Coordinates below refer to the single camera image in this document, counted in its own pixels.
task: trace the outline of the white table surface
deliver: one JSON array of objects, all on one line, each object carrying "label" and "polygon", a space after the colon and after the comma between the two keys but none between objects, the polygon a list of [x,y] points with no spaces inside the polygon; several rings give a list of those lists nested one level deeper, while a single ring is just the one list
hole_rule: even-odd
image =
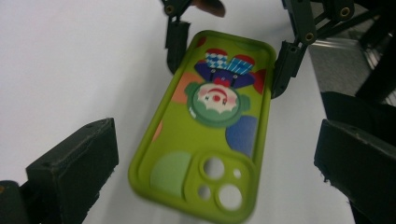
[{"label": "white table surface", "polygon": [[[194,7],[190,39],[210,29],[265,41],[293,39],[280,0],[224,0],[226,17]],[[85,224],[203,223],[141,199],[129,162],[172,76],[160,0],[0,2],[0,179],[24,168],[84,124],[116,121],[120,164]],[[325,118],[308,53],[297,78],[271,103],[256,209],[247,223],[354,223],[347,198],[314,166]]]}]

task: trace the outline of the silicone phone case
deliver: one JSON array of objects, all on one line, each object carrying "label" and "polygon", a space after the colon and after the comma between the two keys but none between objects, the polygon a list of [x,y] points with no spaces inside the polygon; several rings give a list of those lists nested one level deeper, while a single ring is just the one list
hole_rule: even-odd
[{"label": "silicone phone case", "polygon": [[197,34],[129,169],[140,195],[207,220],[254,208],[276,55],[268,44]]}]

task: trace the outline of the screw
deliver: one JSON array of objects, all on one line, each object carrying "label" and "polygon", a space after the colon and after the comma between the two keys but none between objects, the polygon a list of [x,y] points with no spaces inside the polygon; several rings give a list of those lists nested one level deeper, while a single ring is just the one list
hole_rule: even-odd
[{"label": "screw", "polygon": [[173,6],[167,6],[165,7],[165,13],[166,15],[170,15],[175,11],[175,8]]},{"label": "screw", "polygon": [[313,38],[314,38],[314,34],[312,34],[312,33],[308,33],[305,36],[306,41],[311,41]]},{"label": "screw", "polygon": [[350,13],[350,9],[349,7],[344,7],[343,9],[341,9],[340,11],[340,15],[341,17],[347,17]]}]

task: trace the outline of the finger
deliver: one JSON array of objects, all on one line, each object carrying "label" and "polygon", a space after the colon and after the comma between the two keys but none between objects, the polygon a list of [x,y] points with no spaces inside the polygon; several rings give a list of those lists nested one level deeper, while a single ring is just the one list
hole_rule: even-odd
[{"label": "finger", "polygon": [[193,6],[218,17],[224,17],[225,7],[220,0],[192,0]]}]

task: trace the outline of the metal bracket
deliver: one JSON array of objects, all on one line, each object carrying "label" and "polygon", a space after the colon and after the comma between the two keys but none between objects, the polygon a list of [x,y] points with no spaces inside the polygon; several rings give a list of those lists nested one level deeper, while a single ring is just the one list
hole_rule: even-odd
[{"label": "metal bracket", "polygon": [[181,21],[181,15],[191,4],[191,0],[163,0],[163,10],[168,16],[165,48],[168,49],[167,64],[174,74],[180,66],[187,49],[190,24]]},{"label": "metal bracket", "polygon": [[[306,49],[318,37],[331,30],[338,22],[349,20],[355,11],[353,0],[324,0],[324,12],[314,18],[310,0],[282,0],[287,9],[294,32],[294,42],[282,42],[276,60],[272,98],[281,95],[289,85],[291,77],[296,77]],[[317,30],[316,25],[325,19],[325,25]]]}]

